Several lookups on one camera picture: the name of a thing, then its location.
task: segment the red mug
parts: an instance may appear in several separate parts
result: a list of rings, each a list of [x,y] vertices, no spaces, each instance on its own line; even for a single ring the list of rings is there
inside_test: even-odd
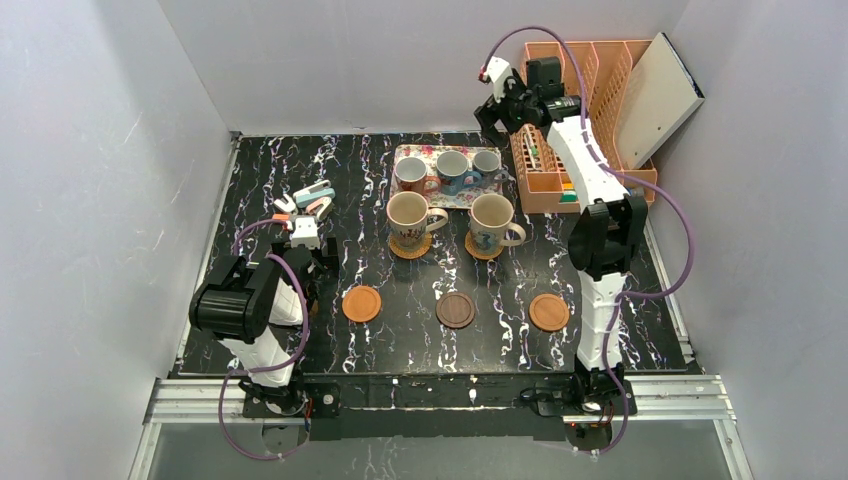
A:
[[[427,175],[427,165],[416,157],[401,158],[395,163],[395,181],[401,192],[415,192],[419,195],[433,193],[441,187],[438,177]],[[436,185],[428,187],[427,183]]]

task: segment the coaster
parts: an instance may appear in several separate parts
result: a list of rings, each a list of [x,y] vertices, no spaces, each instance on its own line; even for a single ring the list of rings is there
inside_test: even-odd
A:
[[[446,293],[436,302],[436,317],[448,328],[467,327],[474,320],[474,302],[464,293]]]
[[[471,240],[471,231],[469,231],[465,234],[465,249],[468,250],[468,253],[477,260],[492,260],[503,252],[503,245],[499,246],[498,249],[495,250],[495,253],[483,255],[482,253],[477,252],[474,248],[474,242]]]
[[[351,322],[365,323],[374,320],[380,313],[383,300],[371,287],[353,287],[342,299],[342,311]]]
[[[389,235],[389,249],[391,249],[392,253],[397,255],[400,258],[405,258],[407,260],[415,260],[416,258],[423,257],[428,250],[430,250],[430,245],[433,244],[433,236],[429,233],[424,235],[424,241],[421,243],[421,246],[418,247],[417,250],[407,251],[400,248],[400,245],[397,244],[395,237]]]
[[[545,332],[558,332],[565,328],[570,315],[565,301],[550,293],[543,293],[530,302],[530,320]]]

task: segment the green object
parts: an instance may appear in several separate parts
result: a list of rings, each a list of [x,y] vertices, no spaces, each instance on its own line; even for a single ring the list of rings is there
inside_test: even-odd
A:
[[[574,190],[563,190],[562,196],[559,197],[559,203],[570,203],[577,201],[577,192]]]

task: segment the mug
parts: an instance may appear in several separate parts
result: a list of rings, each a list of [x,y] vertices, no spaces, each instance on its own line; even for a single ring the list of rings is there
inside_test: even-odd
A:
[[[427,165],[416,157],[401,158],[395,164],[395,181],[402,192],[415,192],[421,195],[435,192],[439,186],[427,188],[428,182],[439,183],[439,178],[427,175]]]
[[[474,154],[471,160],[474,171],[482,177],[480,188],[488,188],[498,183],[503,183],[509,178],[505,168],[501,168],[501,157],[494,152],[483,150]]]
[[[492,255],[498,247],[517,247],[527,239],[521,225],[510,222],[515,210],[512,203],[497,193],[484,193],[471,204],[471,242],[482,255]],[[515,240],[506,238],[506,232],[518,234]]]
[[[391,236],[397,245],[410,252],[418,250],[424,234],[448,223],[448,212],[441,208],[427,208],[427,199],[415,192],[398,192],[389,199],[386,214],[389,216]],[[441,217],[427,225],[429,217]]]
[[[436,175],[439,177],[442,193],[457,195],[465,188],[480,186],[482,176],[468,170],[468,159],[461,152],[448,150],[436,159]]]

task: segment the gray floor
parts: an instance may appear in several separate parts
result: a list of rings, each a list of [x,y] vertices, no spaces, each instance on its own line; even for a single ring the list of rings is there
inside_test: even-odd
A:
[[[243,447],[265,452],[258,426],[230,428]],[[275,435],[293,443],[297,431],[266,432]],[[730,478],[711,421],[631,422],[621,444],[597,461],[569,448],[521,437],[368,438],[313,442],[283,463],[259,462],[233,451],[217,425],[164,425],[150,478]]]

